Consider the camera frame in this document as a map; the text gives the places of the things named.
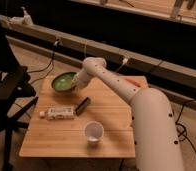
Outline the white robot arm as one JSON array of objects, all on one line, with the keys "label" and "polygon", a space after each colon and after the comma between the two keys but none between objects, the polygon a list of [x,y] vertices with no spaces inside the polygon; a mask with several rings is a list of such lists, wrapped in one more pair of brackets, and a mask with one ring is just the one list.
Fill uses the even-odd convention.
[{"label": "white robot arm", "polygon": [[87,57],[74,76],[76,89],[99,78],[130,107],[133,114],[138,171],[185,171],[180,143],[168,97],[155,88],[140,88],[106,69],[100,57]]}]

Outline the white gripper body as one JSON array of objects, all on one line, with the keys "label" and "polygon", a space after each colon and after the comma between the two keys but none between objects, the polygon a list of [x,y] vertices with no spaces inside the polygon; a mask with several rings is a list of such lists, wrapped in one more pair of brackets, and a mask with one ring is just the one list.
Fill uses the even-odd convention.
[{"label": "white gripper body", "polygon": [[86,72],[85,69],[81,69],[73,78],[72,85],[75,88],[85,88],[91,81],[92,76]]}]

